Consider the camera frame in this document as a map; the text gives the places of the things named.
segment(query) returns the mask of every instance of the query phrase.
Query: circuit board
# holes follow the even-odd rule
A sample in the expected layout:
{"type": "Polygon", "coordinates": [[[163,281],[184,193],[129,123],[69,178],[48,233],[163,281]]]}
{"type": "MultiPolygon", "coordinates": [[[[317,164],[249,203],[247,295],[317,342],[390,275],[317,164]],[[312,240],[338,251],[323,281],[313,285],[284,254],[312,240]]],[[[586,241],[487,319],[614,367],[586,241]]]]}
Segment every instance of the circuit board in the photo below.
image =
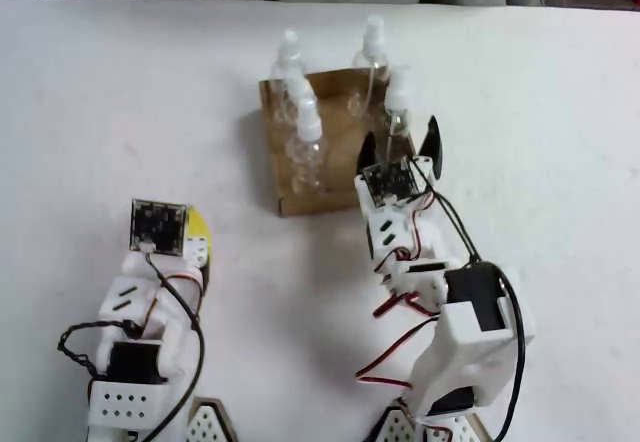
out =
{"type": "Polygon", "coordinates": [[[372,165],[362,170],[369,193],[376,207],[384,205],[384,200],[395,196],[397,200],[419,195],[407,157],[394,162],[372,165]]]}
{"type": "Polygon", "coordinates": [[[139,251],[141,242],[155,244],[155,252],[183,255],[188,206],[133,199],[129,250],[139,251]]]}

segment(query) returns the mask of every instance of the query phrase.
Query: red wire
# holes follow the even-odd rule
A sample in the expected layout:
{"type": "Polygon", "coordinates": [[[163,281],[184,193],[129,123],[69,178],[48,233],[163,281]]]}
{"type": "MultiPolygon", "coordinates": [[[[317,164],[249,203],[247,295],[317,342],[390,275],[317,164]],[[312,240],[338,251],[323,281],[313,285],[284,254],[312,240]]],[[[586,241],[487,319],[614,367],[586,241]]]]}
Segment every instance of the red wire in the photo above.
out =
{"type": "Polygon", "coordinates": [[[414,302],[413,299],[415,299],[416,297],[418,297],[418,294],[415,292],[413,294],[405,294],[405,297],[404,297],[405,304],[407,304],[408,307],[411,307],[416,312],[419,312],[422,315],[426,315],[427,317],[440,315],[440,312],[430,312],[424,307],[422,307],[420,304],[414,302]]]}
{"type": "Polygon", "coordinates": [[[409,382],[405,382],[404,380],[387,379],[386,377],[360,377],[358,379],[358,382],[371,382],[373,384],[398,385],[406,389],[413,388],[413,386],[409,382]]]}
{"type": "Polygon", "coordinates": [[[371,372],[373,369],[375,369],[377,366],[379,366],[382,362],[387,360],[391,354],[393,354],[396,350],[398,350],[398,347],[400,347],[407,340],[409,340],[416,332],[418,332],[420,329],[422,329],[425,325],[427,325],[427,324],[429,324],[431,322],[435,322],[436,320],[438,320],[438,318],[434,317],[434,318],[431,318],[431,319],[425,320],[424,322],[419,323],[418,325],[416,325],[412,329],[409,329],[407,332],[404,333],[404,335],[402,337],[400,337],[398,340],[396,340],[391,345],[391,347],[389,347],[387,350],[385,350],[382,353],[382,355],[380,355],[378,358],[376,358],[373,362],[371,362],[366,367],[363,367],[358,372],[356,372],[356,378],[359,379],[360,377],[362,377],[367,372],[371,372]]]}
{"type": "Polygon", "coordinates": [[[384,314],[386,314],[391,309],[393,309],[396,305],[398,305],[398,302],[400,302],[402,299],[404,299],[404,295],[392,294],[391,297],[389,297],[387,300],[385,300],[382,303],[382,305],[380,305],[380,307],[378,307],[376,310],[373,311],[373,316],[376,319],[382,317],[384,314]]]}
{"type": "Polygon", "coordinates": [[[424,204],[424,206],[421,209],[414,210],[413,213],[411,214],[411,220],[413,222],[413,234],[414,234],[415,241],[416,241],[416,248],[418,250],[416,251],[416,255],[414,255],[409,260],[417,260],[420,257],[420,252],[422,252],[422,241],[420,240],[420,234],[418,233],[418,226],[416,225],[416,214],[418,212],[422,212],[424,210],[427,210],[429,207],[431,207],[433,205],[435,200],[436,200],[435,195],[433,195],[433,193],[431,193],[431,197],[429,199],[427,199],[427,202],[424,204]]]}
{"type": "Polygon", "coordinates": [[[447,442],[451,442],[453,440],[453,431],[447,427],[440,427],[438,425],[425,425],[425,427],[431,430],[442,430],[443,432],[448,432],[449,437],[447,437],[447,442]]]}

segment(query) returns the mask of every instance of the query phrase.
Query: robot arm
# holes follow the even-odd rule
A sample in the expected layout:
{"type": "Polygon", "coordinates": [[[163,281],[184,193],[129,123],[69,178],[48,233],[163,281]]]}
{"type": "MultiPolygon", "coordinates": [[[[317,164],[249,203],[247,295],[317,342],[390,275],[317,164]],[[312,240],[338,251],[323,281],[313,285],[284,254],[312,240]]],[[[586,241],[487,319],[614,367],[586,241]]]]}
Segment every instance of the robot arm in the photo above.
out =
{"type": "Polygon", "coordinates": [[[368,138],[363,145],[355,186],[373,269],[384,276],[392,298],[417,296],[425,313],[438,317],[433,341],[405,384],[403,401],[423,423],[471,413],[490,405],[512,378],[520,342],[534,336],[533,317],[517,284],[495,265],[471,250],[464,266],[447,253],[431,210],[444,199],[433,188],[441,170],[435,119],[421,155],[376,164],[367,156],[375,152],[371,143],[368,138]]]}
{"type": "Polygon", "coordinates": [[[192,323],[208,281],[209,235],[203,227],[193,208],[133,201],[130,252],[98,322],[88,324],[107,325],[95,366],[86,358],[83,364],[93,367],[88,442],[145,441],[161,424],[154,441],[184,440],[204,356],[192,323]]]}

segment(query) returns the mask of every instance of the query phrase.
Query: perforated white plate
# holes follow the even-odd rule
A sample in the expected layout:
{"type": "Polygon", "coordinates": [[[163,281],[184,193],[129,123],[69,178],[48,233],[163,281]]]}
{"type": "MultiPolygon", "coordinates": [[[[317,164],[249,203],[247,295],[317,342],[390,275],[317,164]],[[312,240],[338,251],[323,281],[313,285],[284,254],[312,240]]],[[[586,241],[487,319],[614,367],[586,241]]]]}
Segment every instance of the perforated white plate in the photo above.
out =
{"type": "Polygon", "coordinates": [[[433,425],[449,429],[451,432],[425,428],[428,442],[481,442],[482,440],[473,430],[466,417],[452,417],[433,425]]]}
{"type": "MultiPolygon", "coordinates": [[[[424,428],[428,442],[483,442],[466,417],[452,417],[439,421],[433,426],[439,428],[424,428]]],[[[411,422],[400,410],[392,410],[387,415],[376,442],[423,442],[422,433],[416,434],[411,422]]]]}
{"type": "Polygon", "coordinates": [[[376,442],[412,442],[415,430],[411,422],[400,409],[389,412],[376,442]]]}
{"type": "Polygon", "coordinates": [[[231,442],[213,407],[201,405],[189,424],[187,442],[231,442]]]}

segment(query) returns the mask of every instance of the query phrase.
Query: yellow part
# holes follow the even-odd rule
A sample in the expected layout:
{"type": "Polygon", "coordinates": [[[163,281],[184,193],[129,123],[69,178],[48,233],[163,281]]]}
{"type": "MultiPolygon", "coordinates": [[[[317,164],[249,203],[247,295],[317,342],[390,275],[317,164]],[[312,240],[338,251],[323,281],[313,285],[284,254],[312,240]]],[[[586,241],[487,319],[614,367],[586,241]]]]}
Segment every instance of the yellow part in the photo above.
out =
{"type": "Polygon", "coordinates": [[[211,232],[200,212],[194,207],[189,206],[187,222],[187,237],[206,237],[207,253],[209,255],[209,266],[212,265],[211,258],[211,232]]]}

